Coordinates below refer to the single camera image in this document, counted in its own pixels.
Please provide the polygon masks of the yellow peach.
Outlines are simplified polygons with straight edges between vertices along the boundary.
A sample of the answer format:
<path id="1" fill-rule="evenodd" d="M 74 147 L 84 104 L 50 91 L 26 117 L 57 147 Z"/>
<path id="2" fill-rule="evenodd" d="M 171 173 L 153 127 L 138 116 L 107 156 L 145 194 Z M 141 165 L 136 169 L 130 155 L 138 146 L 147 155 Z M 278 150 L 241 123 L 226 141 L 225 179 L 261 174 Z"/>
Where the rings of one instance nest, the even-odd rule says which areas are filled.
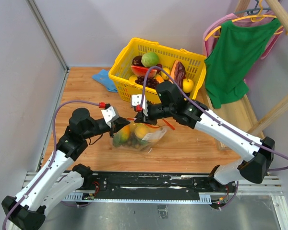
<path id="1" fill-rule="evenodd" d="M 137 126 L 134 130 L 135 136 L 140 140 L 142 140 L 149 132 L 150 129 L 147 126 Z"/>

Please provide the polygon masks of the clear zip top bag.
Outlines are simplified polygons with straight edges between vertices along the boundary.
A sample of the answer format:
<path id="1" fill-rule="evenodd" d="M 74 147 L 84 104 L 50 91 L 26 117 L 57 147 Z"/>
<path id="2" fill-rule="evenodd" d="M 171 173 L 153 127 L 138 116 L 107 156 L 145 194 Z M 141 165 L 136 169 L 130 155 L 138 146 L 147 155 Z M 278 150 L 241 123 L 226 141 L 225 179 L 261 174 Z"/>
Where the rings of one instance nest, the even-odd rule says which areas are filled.
<path id="1" fill-rule="evenodd" d="M 134 118 L 127 118 L 127 120 L 130 123 L 111 138 L 111 144 L 115 148 L 151 150 L 168 132 L 175 130 L 174 126 L 165 119 L 162 119 L 160 125 L 136 123 Z"/>

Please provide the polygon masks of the brown longan bunch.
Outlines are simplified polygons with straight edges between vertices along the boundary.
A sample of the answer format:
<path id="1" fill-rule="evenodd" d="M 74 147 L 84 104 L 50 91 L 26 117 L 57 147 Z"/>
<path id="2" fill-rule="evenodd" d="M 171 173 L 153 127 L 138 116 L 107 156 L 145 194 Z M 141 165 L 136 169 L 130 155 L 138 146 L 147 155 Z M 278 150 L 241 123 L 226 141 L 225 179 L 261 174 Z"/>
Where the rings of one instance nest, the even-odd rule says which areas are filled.
<path id="1" fill-rule="evenodd" d="M 140 141 L 138 140 L 137 137 L 131 136 L 128 138 L 127 141 L 125 141 L 124 143 L 122 143 L 123 147 L 127 147 L 127 148 L 134 148 L 134 149 L 138 149 L 140 147 Z"/>

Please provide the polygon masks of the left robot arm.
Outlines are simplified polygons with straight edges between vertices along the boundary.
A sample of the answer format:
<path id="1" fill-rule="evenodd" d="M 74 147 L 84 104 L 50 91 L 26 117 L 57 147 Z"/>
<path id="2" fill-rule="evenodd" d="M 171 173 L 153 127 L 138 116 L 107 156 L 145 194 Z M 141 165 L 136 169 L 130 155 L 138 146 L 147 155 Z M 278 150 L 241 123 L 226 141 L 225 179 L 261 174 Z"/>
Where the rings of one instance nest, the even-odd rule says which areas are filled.
<path id="1" fill-rule="evenodd" d="M 16 196 L 6 196 L 2 201 L 6 215 L 4 228 L 10 220 L 22 230 L 37 230 L 49 212 L 69 193 L 77 188 L 86 190 L 93 185 L 91 175 L 74 171 L 60 182 L 57 180 L 88 147 L 89 138 L 104 133 L 112 137 L 130 123 L 120 117 L 112 106 L 101 112 L 103 117 L 95 120 L 86 108 L 73 111 L 64 135 L 54 142 L 54 151 L 47 163 Z"/>

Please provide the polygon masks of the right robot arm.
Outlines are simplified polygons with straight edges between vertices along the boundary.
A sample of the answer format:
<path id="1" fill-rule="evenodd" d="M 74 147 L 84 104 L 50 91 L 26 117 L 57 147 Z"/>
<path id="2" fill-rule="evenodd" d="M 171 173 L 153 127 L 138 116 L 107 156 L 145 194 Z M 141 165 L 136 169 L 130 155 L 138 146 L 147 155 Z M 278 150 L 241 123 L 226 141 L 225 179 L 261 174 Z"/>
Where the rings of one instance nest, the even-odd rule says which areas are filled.
<path id="1" fill-rule="evenodd" d="M 209 134 L 240 155 L 238 161 L 217 165 L 210 172 L 206 184 L 218 192 L 230 182 L 248 180 L 260 184 L 273 161 L 275 141 L 250 135 L 218 117 L 206 105 L 186 99 L 173 83 L 157 85 L 160 103 L 152 104 L 142 94 L 132 95 L 131 105 L 137 112 L 135 121 L 155 125 L 161 118 L 172 117 L 177 123 Z"/>

